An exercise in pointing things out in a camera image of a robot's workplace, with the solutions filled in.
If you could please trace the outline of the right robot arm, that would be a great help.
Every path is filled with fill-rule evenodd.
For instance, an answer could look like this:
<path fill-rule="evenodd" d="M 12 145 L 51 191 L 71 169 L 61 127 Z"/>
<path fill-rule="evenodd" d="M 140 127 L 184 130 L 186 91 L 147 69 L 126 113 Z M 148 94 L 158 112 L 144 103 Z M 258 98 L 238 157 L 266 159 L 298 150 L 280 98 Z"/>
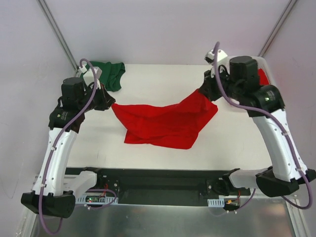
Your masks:
<path fill-rule="evenodd" d="M 315 180 L 315 170 L 307 168 L 295 147 L 280 91 L 272 84 L 260 82 L 258 61 L 251 56 L 220 56 L 215 61 L 213 54 L 205 60 L 212 67 L 204 72 L 199 92 L 211 102 L 223 97 L 246 110 L 259 129 L 272 162 L 272 166 L 262 170 L 229 171 L 216 191 L 227 196 L 240 188 L 254 188 L 268 197 L 283 198 Z"/>

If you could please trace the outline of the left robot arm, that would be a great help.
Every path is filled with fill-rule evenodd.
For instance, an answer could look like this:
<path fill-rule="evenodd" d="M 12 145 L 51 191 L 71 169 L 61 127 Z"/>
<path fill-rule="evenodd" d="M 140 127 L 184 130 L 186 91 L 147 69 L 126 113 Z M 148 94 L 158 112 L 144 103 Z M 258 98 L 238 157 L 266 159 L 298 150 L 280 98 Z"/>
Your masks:
<path fill-rule="evenodd" d="M 88 83 L 77 77 L 65 79 L 61 91 L 49 116 L 49 140 L 41 171 L 32 190 L 22 194 L 21 203 L 35 214 L 69 218 L 78 197 L 88 189 L 99 192 L 105 185 L 104 179 L 91 168 L 85 168 L 64 185 L 69 154 L 85 119 L 85 114 L 77 114 L 83 108 L 87 112 L 107 110 L 115 99 L 99 81 Z"/>

